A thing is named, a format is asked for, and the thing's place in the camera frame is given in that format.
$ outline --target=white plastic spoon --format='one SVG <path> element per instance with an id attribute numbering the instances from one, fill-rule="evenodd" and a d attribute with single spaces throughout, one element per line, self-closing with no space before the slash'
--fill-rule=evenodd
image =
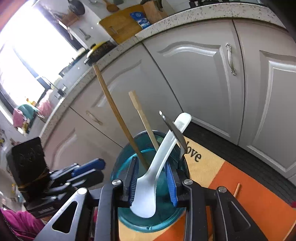
<path id="1" fill-rule="evenodd" d="M 191 115 L 181 113 L 175 120 L 175 126 L 183 133 L 191 121 Z M 177 140 L 171 131 L 168 131 L 157 150 L 148 171 L 137 180 L 135 198 L 131 211 L 139 217 L 150 218 L 156 212 L 156 185 L 162 168 L 168 159 Z"/>

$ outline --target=teal bucket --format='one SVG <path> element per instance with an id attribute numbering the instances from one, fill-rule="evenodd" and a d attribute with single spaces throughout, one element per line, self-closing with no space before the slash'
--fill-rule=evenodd
<path id="1" fill-rule="evenodd" d="M 159 131 L 153 132 L 157 142 L 161 144 L 165 134 Z M 134 139 L 139 150 L 142 152 L 143 157 L 150 165 L 156 151 L 147 132 L 143 131 L 139 133 Z M 169 159 L 173 161 L 175 168 L 178 166 L 179 155 L 180 148 L 178 145 L 175 145 L 169 156 Z M 134 150 L 130 144 L 126 145 L 116 160 L 111 173 L 111 180 L 119 178 L 121 173 L 125 173 L 127 171 L 133 156 L 136 156 Z M 184 162 L 182 163 L 181 169 L 183 169 L 187 176 L 189 176 L 188 167 Z M 138 177 L 143 176 L 145 173 L 146 170 L 141 162 L 139 162 Z M 151 218 L 141 218 L 136 216 L 129 208 L 118 208 L 118 218 L 125 226 L 132 230 L 143 233 L 151 233 L 162 230 L 173 224 L 181 216 L 184 210 L 185 208 L 176 208 L 173 206 L 170 200 L 165 171 L 162 169 L 156 187 L 156 213 Z"/>

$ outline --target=speckled granite countertop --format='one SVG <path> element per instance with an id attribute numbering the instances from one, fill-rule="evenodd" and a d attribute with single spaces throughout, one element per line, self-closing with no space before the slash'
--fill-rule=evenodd
<path id="1" fill-rule="evenodd" d="M 97 65 L 100 70 L 103 70 L 113 60 L 137 43 L 162 31 L 187 23 L 215 18 L 249 18 L 273 23 L 283 28 L 285 27 L 269 8 L 261 5 L 249 3 L 219 3 L 196 7 L 171 15 L 142 30 L 111 50 L 97 62 Z M 55 126 L 58 124 L 67 108 L 87 84 L 94 79 L 95 75 L 93 68 L 90 67 L 89 70 L 72 86 L 67 95 L 59 101 L 40 133 L 43 147 L 45 147 Z"/>

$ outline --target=black hanging pan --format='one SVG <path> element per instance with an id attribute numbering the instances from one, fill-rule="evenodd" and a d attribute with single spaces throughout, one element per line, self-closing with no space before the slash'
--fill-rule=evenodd
<path id="1" fill-rule="evenodd" d="M 80 16 L 85 14 L 85 8 L 83 6 L 83 3 L 79 0 L 68 0 L 69 2 L 69 9 L 71 12 L 73 12 L 75 15 Z"/>

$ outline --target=hanging wooden spoon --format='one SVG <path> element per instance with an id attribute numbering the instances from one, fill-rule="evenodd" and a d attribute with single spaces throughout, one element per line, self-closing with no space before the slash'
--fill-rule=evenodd
<path id="1" fill-rule="evenodd" d="M 106 3 L 106 8 L 109 12 L 117 12 L 119 8 L 115 4 L 109 3 L 107 0 L 103 0 Z"/>

